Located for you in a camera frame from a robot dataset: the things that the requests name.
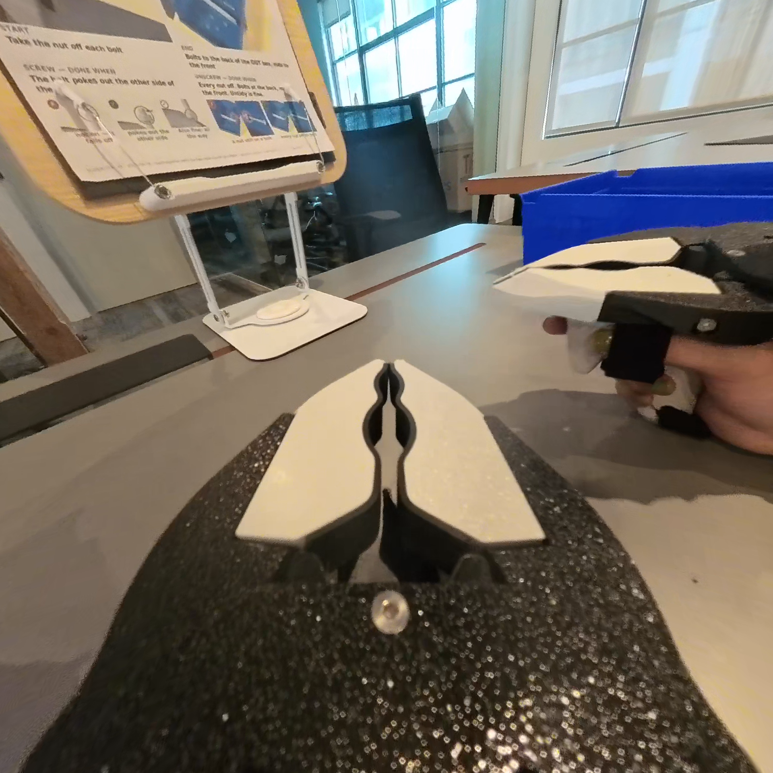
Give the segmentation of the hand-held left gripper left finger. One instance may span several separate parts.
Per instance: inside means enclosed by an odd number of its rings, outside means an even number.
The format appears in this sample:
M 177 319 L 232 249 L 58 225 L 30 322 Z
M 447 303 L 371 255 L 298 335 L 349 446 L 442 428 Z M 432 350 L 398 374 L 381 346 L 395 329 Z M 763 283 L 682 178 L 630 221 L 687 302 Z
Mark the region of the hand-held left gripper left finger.
M 372 360 L 296 411 L 235 536 L 315 556 L 351 576 L 380 532 L 382 465 L 376 445 L 390 367 Z

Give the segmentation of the white framed window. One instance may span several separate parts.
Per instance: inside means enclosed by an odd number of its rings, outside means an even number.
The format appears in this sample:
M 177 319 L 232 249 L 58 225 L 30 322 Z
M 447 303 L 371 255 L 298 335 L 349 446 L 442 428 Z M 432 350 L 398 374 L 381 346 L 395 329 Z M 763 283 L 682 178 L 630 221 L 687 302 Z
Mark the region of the white framed window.
M 771 1 L 562 1 L 544 138 L 771 106 Z

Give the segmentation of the person's right hand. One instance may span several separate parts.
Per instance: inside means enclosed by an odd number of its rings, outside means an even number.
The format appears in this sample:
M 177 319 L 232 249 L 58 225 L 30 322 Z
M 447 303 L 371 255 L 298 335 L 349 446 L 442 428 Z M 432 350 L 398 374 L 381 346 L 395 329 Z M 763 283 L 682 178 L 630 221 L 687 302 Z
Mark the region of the person's right hand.
M 666 372 L 652 383 L 615 381 L 618 394 L 639 414 L 691 438 L 714 437 L 737 449 L 772 455 L 772 345 L 716 345 L 673 335 L 664 355 Z M 674 370 L 699 381 L 692 412 L 655 399 L 676 391 Z

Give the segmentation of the white wooden document stand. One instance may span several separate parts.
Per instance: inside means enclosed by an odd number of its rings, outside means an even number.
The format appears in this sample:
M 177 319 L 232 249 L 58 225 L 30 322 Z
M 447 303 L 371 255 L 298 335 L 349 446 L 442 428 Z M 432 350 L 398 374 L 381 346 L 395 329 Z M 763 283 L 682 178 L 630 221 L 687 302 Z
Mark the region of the white wooden document stand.
M 253 361 L 274 360 L 366 315 L 362 304 L 313 289 L 308 278 L 298 193 L 339 180 L 345 170 L 346 149 L 302 12 L 297 2 L 277 4 L 306 88 L 333 143 L 333 158 L 297 157 L 153 178 L 81 182 L 2 65 L 2 142 L 27 178 L 61 206 L 97 222 L 125 226 L 170 219 L 207 300 L 209 313 L 203 323 Z M 221 307 L 187 216 L 272 196 L 285 199 L 295 283 Z

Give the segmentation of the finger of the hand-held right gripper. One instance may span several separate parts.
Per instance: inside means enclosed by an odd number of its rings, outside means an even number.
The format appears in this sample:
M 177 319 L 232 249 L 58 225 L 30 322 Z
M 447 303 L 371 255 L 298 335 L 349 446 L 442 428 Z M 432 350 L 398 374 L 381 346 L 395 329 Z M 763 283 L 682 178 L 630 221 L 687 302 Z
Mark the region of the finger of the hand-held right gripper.
M 515 303 L 544 316 L 596 322 L 606 297 L 613 292 L 718 296 L 710 278 L 676 267 L 645 266 L 623 270 L 527 267 L 498 281 L 494 288 Z
M 671 264 L 682 245 L 671 237 L 613 240 L 572 246 L 529 264 L 526 269 L 627 270 Z

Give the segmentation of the blue plastic bin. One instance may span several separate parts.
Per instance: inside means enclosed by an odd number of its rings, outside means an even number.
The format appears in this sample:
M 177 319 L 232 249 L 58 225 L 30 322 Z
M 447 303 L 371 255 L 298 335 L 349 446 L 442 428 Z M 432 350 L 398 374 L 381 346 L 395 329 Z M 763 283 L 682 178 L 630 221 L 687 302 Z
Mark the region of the blue plastic bin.
M 600 172 L 521 195 L 523 263 L 596 238 L 668 227 L 768 223 L 771 162 Z

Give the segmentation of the grey table with brown edge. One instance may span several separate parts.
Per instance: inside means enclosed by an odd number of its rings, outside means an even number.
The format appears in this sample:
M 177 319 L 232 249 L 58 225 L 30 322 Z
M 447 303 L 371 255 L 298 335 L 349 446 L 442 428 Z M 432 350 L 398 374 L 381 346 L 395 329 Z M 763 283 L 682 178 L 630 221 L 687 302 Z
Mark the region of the grey table with brown edge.
M 771 131 L 767 105 L 539 140 L 519 161 L 469 179 L 467 191 L 477 199 L 473 220 L 512 218 L 519 225 L 517 196 L 598 172 L 771 161 Z

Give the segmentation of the dark framed window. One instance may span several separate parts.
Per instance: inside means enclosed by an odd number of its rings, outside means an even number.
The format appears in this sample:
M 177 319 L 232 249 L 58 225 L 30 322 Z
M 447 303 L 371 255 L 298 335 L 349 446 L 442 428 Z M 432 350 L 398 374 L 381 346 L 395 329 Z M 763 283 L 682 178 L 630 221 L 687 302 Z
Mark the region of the dark framed window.
M 334 103 L 475 103 L 476 1 L 318 2 Z

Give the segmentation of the brown wooden post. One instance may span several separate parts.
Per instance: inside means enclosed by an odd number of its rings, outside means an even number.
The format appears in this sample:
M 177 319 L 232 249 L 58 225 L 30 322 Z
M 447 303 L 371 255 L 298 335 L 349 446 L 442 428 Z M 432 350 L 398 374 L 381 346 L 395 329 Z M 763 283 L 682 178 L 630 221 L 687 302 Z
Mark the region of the brown wooden post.
M 44 366 L 74 360 L 88 352 L 63 311 L 3 231 L 1 316 Z

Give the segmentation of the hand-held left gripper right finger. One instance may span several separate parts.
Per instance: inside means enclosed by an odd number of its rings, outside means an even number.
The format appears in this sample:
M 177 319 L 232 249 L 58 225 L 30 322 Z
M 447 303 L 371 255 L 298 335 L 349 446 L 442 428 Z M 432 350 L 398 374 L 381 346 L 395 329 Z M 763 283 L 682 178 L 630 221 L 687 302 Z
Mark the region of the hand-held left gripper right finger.
M 399 581 L 503 581 L 494 553 L 546 533 L 484 415 L 405 360 L 389 367 L 401 447 L 380 557 Z

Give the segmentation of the black mesh office chair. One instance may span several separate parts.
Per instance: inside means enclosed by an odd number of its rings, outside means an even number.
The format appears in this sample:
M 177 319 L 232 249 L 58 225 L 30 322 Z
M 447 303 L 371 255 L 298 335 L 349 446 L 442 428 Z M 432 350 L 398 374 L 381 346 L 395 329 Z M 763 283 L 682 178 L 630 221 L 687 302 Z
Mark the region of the black mesh office chair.
M 418 93 L 335 115 L 346 166 L 334 189 L 349 262 L 454 225 Z

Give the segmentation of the cardboard box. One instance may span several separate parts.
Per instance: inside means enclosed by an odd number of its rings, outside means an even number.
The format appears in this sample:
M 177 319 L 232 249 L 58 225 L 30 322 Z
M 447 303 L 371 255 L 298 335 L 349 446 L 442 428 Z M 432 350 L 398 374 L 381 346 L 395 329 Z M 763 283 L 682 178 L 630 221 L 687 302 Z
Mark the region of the cardboard box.
M 473 172 L 474 107 L 466 89 L 448 106 L 435 103 L 427 117 L 430 143 L 451 212 L 470 212 L 467 184 Z

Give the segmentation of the white instruction sheet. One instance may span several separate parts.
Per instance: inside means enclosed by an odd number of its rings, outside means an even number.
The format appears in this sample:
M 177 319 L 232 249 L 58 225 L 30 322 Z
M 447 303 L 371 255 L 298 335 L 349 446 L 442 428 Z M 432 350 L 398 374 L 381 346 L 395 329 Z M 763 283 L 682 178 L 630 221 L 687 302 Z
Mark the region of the white instruction sheet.
M 334 157 L 277 2 L 2 2 L 1 49 L 81 182 Z

